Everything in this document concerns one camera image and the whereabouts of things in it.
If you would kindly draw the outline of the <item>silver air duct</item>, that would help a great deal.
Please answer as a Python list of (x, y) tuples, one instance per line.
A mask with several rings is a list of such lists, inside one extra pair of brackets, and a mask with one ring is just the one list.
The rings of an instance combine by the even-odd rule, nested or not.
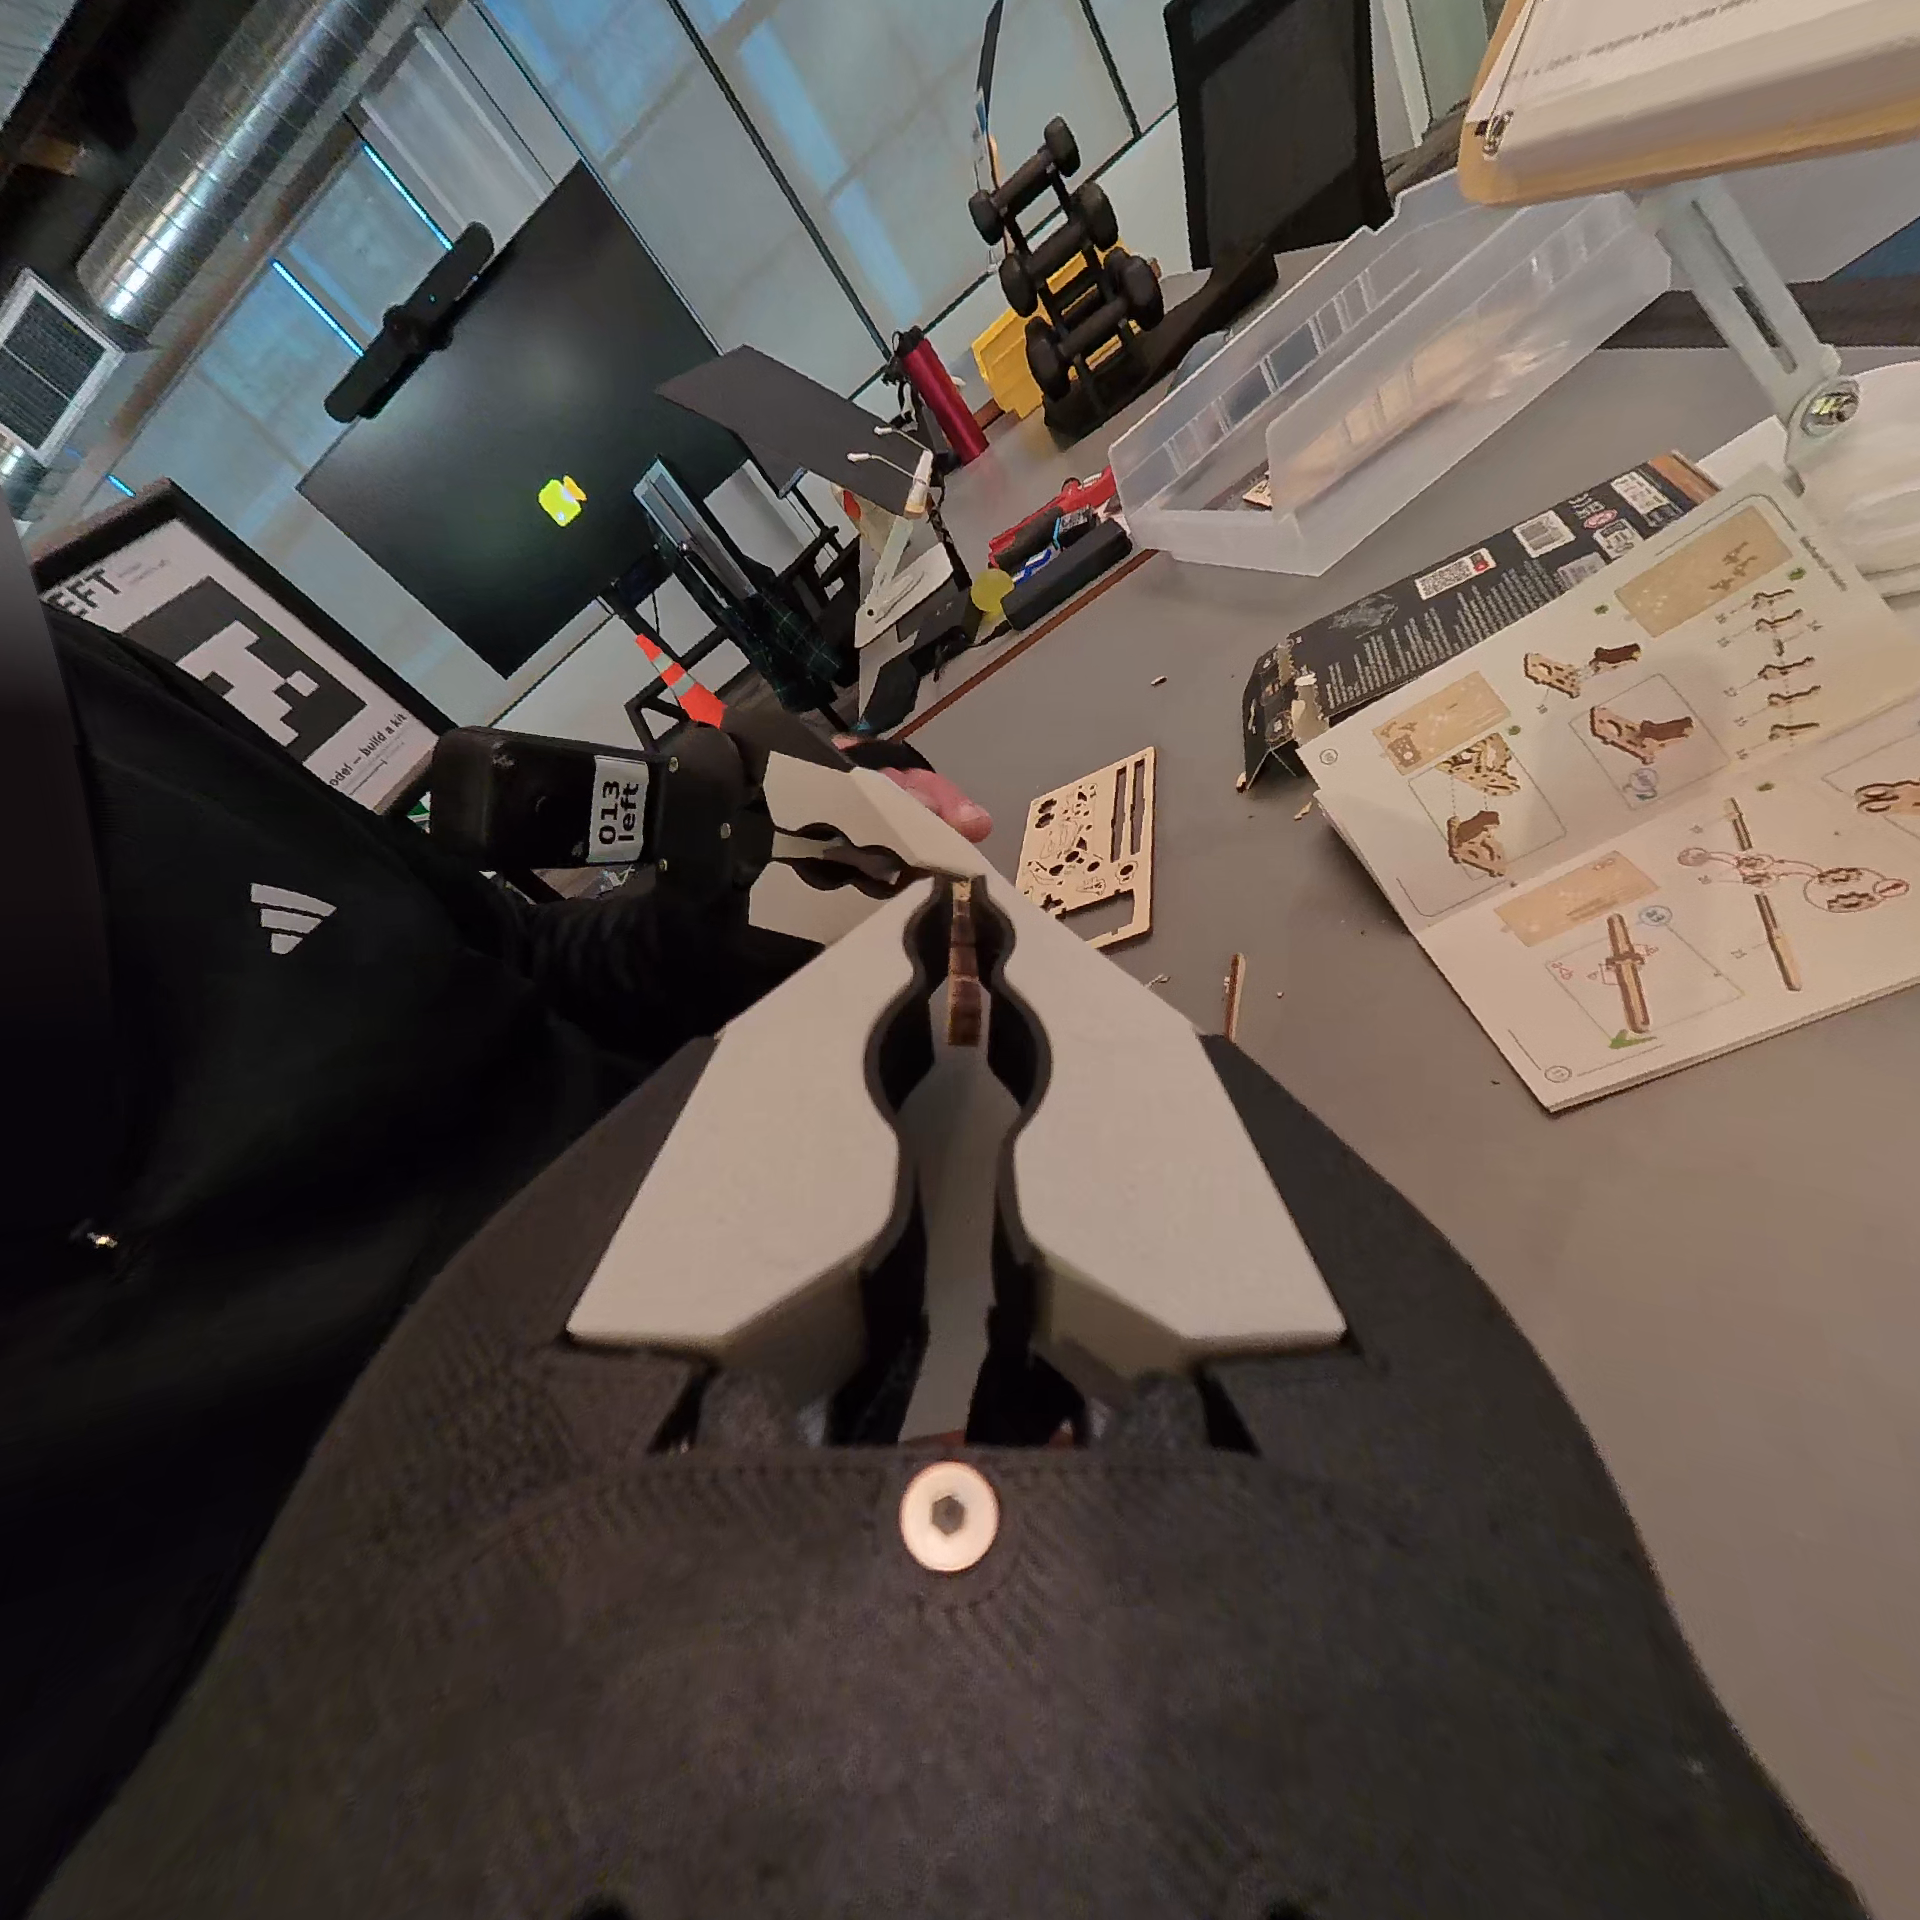
[(259, 2), (77, 264), (89, 307), (149, 337), (289, 185), (418, 23), (421, 2)]

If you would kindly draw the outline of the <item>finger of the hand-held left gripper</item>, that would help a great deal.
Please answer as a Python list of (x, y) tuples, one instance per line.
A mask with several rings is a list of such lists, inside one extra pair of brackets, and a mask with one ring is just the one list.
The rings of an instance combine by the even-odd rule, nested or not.
[(747, 923), (816, 947), (852, 940), (903, 944), (907, 880), (877, 880), (847, 865), (770, 865), (747, 895)]
[(773, 860), (816, 880), (972, 880), (985, 857), (884, 773), (770, 757)]

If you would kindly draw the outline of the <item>brown wooden part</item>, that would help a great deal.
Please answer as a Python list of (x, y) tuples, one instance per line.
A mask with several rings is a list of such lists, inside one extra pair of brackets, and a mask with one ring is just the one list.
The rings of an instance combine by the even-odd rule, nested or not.
[(979, 1050), (985, 1036), (985, 989), (980, 944), (993, 941), (973, 880), (948, 882), (946, 1018), (944, 1037), (954, 1050)]

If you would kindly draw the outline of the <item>laser-cut wooden part sheet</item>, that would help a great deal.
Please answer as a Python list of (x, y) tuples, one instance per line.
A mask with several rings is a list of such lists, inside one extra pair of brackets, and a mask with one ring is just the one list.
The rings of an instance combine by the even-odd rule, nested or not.
[(1034, 797), (1016, 869), (1019, 895), (1057, 921), (1125, 901), (1128, 921), (1095, 948), (1144, 940), (1155, 920), (1155, 748), (1116, 759)]

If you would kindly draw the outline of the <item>black webcam bar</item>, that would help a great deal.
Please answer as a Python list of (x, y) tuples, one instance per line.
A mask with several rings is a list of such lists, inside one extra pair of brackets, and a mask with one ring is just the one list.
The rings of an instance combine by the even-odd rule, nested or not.
[(468, 225), (418, 288), (385, 311), (372, 344), (325, 395), (335, 424), (378, 417), (399, 386), (449, 344), (452, 316), (483, 280), (493, 251), (491, 228)]

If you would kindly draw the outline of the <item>person's left hand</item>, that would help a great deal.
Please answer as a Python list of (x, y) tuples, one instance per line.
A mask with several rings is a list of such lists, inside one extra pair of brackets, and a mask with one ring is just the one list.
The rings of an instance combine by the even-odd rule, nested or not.
[(901, 786), (903, 794), (932, 812), (972, 845), (991, 839), (991, 812), (977, 804), (959, 784), (939, 775), (912, 744), (844, 731), (833, 736), (833, 748), (856, 769), (877, 773)]

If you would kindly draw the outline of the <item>white document stand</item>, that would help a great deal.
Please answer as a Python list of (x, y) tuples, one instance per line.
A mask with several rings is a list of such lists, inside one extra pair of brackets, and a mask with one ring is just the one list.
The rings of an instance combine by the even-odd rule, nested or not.
[(1763, 386), (1783, 475), (1885, 596), (1916, 594), (1916, 363), (1842, 376), (1727, 185), (1730, 175), (1626, 193)]

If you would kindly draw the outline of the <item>black kit box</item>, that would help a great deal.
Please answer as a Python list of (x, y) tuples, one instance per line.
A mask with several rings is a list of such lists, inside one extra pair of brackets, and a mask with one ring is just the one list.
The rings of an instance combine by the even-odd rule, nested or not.
[(1717, 489), (1684, 456), (1657, 456), (1279, 641), (1242, 693), (1235, 786), (1299, 777), (1307, 738), (1585, 586)]

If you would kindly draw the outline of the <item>clear plastic bin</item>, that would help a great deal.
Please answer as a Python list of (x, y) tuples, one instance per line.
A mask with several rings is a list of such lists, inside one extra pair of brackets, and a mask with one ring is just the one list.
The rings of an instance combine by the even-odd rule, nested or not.
[(1131, 539), (1320, 577), (1671, 288), (1624, 195), (1413, 185), (1119, 436)]

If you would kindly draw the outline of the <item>orange traffic cone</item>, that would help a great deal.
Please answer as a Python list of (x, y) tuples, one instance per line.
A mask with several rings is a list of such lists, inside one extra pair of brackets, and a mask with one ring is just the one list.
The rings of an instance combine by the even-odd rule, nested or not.
[(676, 715), (693, 724), (713, 729), (721, 729), (727, 723), (727, 707), (721, 696), (697, 682), (690, 666), (676, 657), (661, 636), (641, 627), (636, 631), (636, 644), (657, 669), (657, 676), (648, 682), (627, 705), (627, 713), (639, 735), (655, 738), (644, 721), (648, 713), (659, 713), (661, 717)]

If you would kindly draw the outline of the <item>black screen back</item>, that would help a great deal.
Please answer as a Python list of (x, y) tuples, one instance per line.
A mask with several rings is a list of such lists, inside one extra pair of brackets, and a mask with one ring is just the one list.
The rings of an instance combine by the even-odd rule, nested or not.
[(1394, 201), (1364, 2), (1169, 2), (1195, 271), (1379, 228)]

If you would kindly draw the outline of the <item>large framed marker sign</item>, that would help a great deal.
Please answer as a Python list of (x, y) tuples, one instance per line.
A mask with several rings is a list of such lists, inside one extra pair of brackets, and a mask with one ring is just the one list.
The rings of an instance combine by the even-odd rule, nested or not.
[(43, 602), (179, 666), (365, 809), (404, 812), (452, 729), (176, 482), (153, 482), (43, 547), (32, 577)]

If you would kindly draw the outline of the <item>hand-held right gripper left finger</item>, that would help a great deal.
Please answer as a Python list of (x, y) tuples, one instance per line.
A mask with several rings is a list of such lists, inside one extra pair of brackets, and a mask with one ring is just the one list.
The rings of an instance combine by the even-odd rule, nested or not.
[(929, 1224), (901, 1115), (932, 1075), (948, 880), (903, 895), (733, 1019), (568, 1316), (591, 1353), (770, 1386), (831, 1444), (905, 1439)]

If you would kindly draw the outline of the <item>yellow plastic bin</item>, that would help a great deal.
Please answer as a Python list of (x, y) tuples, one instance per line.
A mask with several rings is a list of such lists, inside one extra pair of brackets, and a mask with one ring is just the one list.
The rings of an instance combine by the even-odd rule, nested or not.
[[(1098, 304), (1098, 288), (1084, 264), (1064, 267), (1048, 281), (1048, 297), (1064, 308), (1067, 321), (1090, 319)], [(1024, 337), (1029, 330), (1050, 330), (1052, 316), (1045, 304), (1026, 319), (1002, 311), (996, 322), (972, 344), (977, 371), (983, 376), (993, 400), (1008, 419), (1024, 421), (1041, 412), (1045, 395), (1026, 363)]]

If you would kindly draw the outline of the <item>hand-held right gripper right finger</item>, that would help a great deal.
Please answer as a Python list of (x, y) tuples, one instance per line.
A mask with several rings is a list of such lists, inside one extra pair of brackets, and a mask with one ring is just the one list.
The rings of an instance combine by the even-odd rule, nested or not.
[(1079, 1387), (1327, 1353), (1349, 1333), (1203, 1034), (1008, 880), (977, 880), (991, 1066), (1019, 1119), (996, 1187), (1034, 1345)]

